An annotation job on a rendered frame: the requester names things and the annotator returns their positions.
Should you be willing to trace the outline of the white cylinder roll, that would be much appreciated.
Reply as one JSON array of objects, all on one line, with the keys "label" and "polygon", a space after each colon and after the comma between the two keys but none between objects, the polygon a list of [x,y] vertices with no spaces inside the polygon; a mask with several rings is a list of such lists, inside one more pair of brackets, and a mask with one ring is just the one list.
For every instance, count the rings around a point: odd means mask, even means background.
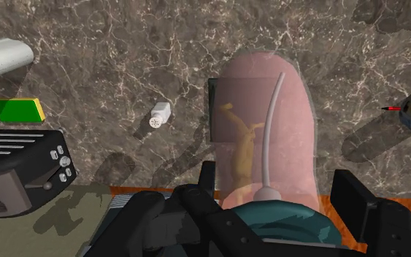
[{"label": "white cylinder roll", "polygon": [[0,39],[0,75],[11,72],[34,61],[33,50],[24,42]]}]

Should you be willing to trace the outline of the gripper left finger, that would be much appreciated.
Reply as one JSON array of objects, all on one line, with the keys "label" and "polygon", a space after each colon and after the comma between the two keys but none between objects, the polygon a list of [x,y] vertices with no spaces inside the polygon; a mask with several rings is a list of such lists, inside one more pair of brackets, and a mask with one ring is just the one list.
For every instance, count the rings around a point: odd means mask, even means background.
[{"label": "gripper left finger", "polygon": [[171,248],[187,257],[245,257],[248,227],[215,202],[214,192],[215,162],[205,161],[197,184],[178,186],[170,196],[117,195],[82,257],[164,257]]}]

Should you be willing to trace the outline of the white salt shaker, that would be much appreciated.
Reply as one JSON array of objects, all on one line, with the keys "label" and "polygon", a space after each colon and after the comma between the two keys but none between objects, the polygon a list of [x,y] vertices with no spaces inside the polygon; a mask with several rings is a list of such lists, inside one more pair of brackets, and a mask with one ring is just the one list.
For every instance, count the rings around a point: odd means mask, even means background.
[{"label": "white salt shaker", "polygon": [[149,125],[154,128],[160,128],[165,124],[171,115],[171,105],[169,102],[157,102],[151,109]]}]

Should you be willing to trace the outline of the green and yellow sponge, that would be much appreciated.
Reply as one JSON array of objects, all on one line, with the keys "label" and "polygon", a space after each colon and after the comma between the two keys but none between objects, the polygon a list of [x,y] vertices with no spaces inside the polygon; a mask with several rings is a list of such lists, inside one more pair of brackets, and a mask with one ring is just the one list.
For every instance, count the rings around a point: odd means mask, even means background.
[{"label": "green and yellow sponge", "polygon": [[0,121],[3,123],[42,123],[44,120],[38,98],[0,99]]}]

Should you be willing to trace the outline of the black toaster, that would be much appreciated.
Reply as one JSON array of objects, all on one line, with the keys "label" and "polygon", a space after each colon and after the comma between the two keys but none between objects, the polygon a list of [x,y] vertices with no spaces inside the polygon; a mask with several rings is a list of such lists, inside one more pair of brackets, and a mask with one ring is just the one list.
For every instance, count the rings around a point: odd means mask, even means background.
[{"label": "black toaster", "polygon": [[0,218],[39,209],[76,177],[61,131],[0,129]]}]

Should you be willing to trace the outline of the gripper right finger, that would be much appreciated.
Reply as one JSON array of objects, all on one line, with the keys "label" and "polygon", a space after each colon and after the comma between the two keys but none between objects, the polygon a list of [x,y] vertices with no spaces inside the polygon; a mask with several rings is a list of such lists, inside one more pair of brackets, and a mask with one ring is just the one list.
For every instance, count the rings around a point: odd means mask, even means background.
[{"label": "gripper right finger", "polygon": [[393,200],[375,196],[350,171],[334,172],[331,205],[360,243],[366,257],[411,257],[411,211]]}]

